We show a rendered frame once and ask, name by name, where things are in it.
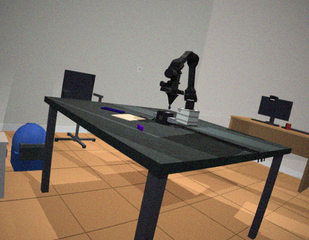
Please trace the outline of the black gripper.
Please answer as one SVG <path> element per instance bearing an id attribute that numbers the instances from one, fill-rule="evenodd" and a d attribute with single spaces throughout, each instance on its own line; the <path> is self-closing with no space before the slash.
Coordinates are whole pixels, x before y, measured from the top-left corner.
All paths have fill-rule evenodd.
<path id="1" fill-rule="evenodd" d="M 173 101 L 177 98 L 178 94 L 184 95 L 185 92 L 178 89 L 179 84 L 181 84 L 180 81 L 171 79 L 169 82 L 169 87 L 162 86 L 160 91 L 166 92 L 168 95 L 168 104 L 172 104 Z"/>

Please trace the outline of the small purple block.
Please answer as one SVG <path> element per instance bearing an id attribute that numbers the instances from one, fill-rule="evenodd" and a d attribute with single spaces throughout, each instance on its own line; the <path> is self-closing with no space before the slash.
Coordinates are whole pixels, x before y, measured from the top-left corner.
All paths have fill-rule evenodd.
<path id="1" fill-rule="evenodd" d="M 140 130 L 140 131 L 143 131 L 143 127 L 141 125 L 138 124 L 137 128 Z"/>

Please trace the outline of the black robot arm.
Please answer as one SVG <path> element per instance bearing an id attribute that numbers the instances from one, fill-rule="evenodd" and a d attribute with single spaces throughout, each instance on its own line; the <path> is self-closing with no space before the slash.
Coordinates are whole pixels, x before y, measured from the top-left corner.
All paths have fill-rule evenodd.
<path id="1" fill-rule="evenodd" d="M 194 102 L 197 102 L 196 90 L 194 88 L 195 82 L 195 69 L 198 65 L 199 57 L 192 51 L 185 51 L 185 53 L 177 59 L 174 59 L 168 69 L 165 71 L 165 77 L 173 80 L 180 81 L 181 69 L 184 67 L 185 62 L 189 66 L 188 71 L 188 85 L 185 90 L 184 100 L 186 105 L 184 109 L 194 109 Z M 160 86 L 169 87 L 170 82 L 160 81 Z M 188 100 L 189 99 L 189 100 Z M 193 100 L 193 101 L 192 101 Z"/>

